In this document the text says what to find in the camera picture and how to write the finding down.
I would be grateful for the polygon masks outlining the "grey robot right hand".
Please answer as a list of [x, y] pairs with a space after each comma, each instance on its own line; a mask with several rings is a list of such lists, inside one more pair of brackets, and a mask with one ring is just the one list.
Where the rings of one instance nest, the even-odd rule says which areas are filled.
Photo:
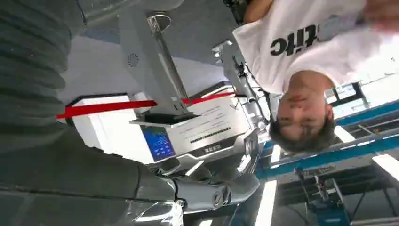
[[195, 181], [155, 175], [144, 164], [86, 146], [75, 129], [1, 125], [3, 226], [181, 226], [185, 212], [248, 199], [253, 174]]

